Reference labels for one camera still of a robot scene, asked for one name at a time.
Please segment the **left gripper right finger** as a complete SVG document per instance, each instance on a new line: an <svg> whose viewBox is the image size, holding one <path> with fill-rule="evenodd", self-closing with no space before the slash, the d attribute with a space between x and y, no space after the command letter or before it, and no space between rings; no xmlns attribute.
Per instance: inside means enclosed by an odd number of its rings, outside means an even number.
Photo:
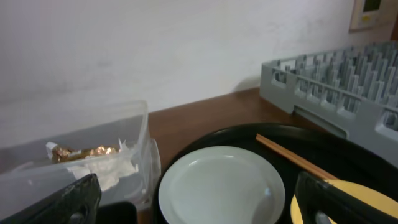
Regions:
<svg viewBox="0 0 398 224"><path fill-rule="evenodd" d="M303 223L397 223L388 215L307 172L295 194Z"/></svg>

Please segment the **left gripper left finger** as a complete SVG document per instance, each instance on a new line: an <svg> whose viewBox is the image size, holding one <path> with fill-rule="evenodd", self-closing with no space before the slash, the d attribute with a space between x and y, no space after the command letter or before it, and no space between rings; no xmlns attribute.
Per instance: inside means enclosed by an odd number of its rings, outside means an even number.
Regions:
<svg viewBox="0 0 398 224"><path fill-rule="evenodd" d="M101 200L96 174L88 174L41 201L1 220L2 224L95 223Z"/></svg>

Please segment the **white napkin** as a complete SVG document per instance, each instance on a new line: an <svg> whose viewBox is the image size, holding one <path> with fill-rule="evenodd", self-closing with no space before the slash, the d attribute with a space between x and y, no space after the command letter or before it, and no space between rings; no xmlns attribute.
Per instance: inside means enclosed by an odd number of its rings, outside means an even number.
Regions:
<svg viewBox="0 0 398 224"><path fill-rule="evenodd" d="M76 179L80 179L88 174L96 174L101 190L107 191L111 187L119 183L120 178L128 177L138 173L138 164L131 161L130 149L126 141L119 139L120 151L115 154L121 154L118 158L102 159L100 161L88 162L83 165L67 167L67 171L71 172Z"/></svg>

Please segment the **brown snack wrapper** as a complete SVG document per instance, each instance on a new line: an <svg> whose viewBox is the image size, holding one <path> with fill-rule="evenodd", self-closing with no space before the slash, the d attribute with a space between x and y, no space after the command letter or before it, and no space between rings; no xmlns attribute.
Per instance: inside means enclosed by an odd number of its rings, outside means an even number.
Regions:
<svg viewBox="0 0 398 224"><path fill-rule="evenodd" d="M74 150L67 146L60 146L54 142L48 142L45 147L49 159L54 164L85 159L86 157L115 154L120 151L120 148L111 146L98 146L96 148Z"/></svg>

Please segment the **yellow bowl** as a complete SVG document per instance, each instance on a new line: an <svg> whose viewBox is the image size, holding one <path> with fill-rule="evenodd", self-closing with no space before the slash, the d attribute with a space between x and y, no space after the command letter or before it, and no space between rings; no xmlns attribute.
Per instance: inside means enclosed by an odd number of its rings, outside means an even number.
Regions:
<svg viewBox="0 0 398 224"><path fill-rule="evenodd" d="M397 202L388 196L370 189L369 187L345 180L329 179L325 180L325 182L328 182L332 186L350 194L358 200L397 218ZM293 224L303 224L302 215L295 195L290 204L290 217Z"/></svg>

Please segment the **wooden chopstick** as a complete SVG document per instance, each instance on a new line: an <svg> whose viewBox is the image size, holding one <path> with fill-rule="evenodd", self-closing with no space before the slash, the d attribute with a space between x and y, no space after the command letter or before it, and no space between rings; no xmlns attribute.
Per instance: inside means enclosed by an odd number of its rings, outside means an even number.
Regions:
<svg viewBox="0 0 398 224"><path fill-rule="evenodd" d="M281 156L284 156L294 164L297 164L299 167L303 168L307 172L317 176L320 179L338 180L338 178L335 177L334 175L331 175L327 171L319 168L315 164L312 164L303 157L298 156L292 151L282 147L281 145L271 141L270 139L265 138L264 136L261 136L260 134L256 135L256 140L259 141L261 144L267 146L268 148L272 149L274 152L280 154Z"/></svg>

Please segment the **grey plate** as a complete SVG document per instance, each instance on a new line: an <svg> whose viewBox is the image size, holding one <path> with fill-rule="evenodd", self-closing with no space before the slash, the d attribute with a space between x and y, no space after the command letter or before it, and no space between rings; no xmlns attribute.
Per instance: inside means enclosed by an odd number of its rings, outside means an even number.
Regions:
<svg viewBox="0 0 398 224"><path fill-rule="evenodd" d="M167 223L277 223L285 187L260 155L213 146L177 159L165 172L158 203Z"/></svg>

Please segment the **grey dishwasher rack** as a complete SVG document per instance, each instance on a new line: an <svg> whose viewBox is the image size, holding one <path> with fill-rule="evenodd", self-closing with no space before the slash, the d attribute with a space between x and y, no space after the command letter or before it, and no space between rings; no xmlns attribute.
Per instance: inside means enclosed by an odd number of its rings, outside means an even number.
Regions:
<svg viewBox="0 0 398 224"><path fill-rule="evenodd" d="M264 62L260 96L397 165L397 42Z"/></svg>

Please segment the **round black serving tray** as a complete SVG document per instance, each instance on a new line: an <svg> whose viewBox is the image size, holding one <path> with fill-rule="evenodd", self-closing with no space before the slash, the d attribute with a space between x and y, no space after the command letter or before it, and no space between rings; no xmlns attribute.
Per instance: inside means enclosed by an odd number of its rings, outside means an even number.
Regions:
<svg viewBox="0 0 398 224"><path fill-rule="evenodd" d="M397 168L383 158L332 134L282 124L244 124L207 134L175 156L168 168L182 156L206 147L231 146L254 152L270 162L281 176L285 187L285 205L277 223L290 223L290 203L302 169L257 141L257 134L303 157L340 180L360 184L393 200L397 199ZM163 176L157 185L152 206L154 223L167 223L158 203L158 191Z"/></svg>

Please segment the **clear plastic bin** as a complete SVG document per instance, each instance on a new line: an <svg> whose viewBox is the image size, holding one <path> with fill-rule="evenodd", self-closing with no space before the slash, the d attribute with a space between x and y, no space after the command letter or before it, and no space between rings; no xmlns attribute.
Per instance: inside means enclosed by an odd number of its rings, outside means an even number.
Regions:
<svg viewBox="0 0 398 224"><path fill-rule="evenodd" d="M100 205L149 208L160 177L143 100L108 106L1 110L1 217L95 174Z"/></svg>

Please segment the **wall control panel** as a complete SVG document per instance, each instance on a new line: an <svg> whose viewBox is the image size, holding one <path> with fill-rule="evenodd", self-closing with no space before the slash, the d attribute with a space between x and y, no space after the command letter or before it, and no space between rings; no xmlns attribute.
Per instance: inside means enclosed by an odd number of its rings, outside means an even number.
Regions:
<svg viewBox="0 0 398 224"><path fill-rule="evenodd" d="M379 17L381 3L381 0L355 0L349 32L373 28Z"/></svg>

